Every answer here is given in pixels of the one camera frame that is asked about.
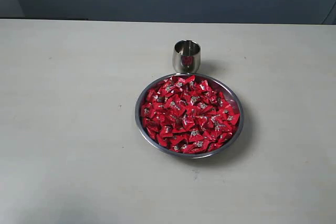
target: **candy wrapper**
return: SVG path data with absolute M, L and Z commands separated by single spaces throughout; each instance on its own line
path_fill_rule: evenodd
M 207 80 L 178 76 L 150 89 L 140 108 L 148 136 L 174 152 L 198 154 L 223 146 L 237 131 L 239 113 Z

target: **stainless steel cup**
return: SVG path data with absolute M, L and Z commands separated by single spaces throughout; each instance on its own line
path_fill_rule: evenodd
M 201 47 L 192 40 L 181 40 L 175 44 L 173 68 L 177 73 L 195 73 L 201 64 Z

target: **pile of candy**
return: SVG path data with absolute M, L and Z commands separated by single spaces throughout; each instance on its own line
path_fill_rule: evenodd
M 237 131 L 234 113 L 222 92 L 207 80 L 170 77 L 150 89 L 141 106 L 149 137 L 174 152 L 197 154 L 220 148 Z

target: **table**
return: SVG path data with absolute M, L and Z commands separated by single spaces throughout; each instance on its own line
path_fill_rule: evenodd
M 246 121 L 210 158 L 145 141 L 135 102 L 173 45 Z M 0 220 L 334 223 L 336 26 L 0 20 Z

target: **metal cup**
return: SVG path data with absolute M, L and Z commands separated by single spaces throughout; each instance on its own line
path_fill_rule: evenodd
M 175 44 L 173 68 L 177 73 L 195 73 L 201 64 L 201 47 L 192 40 L 181 40 Z

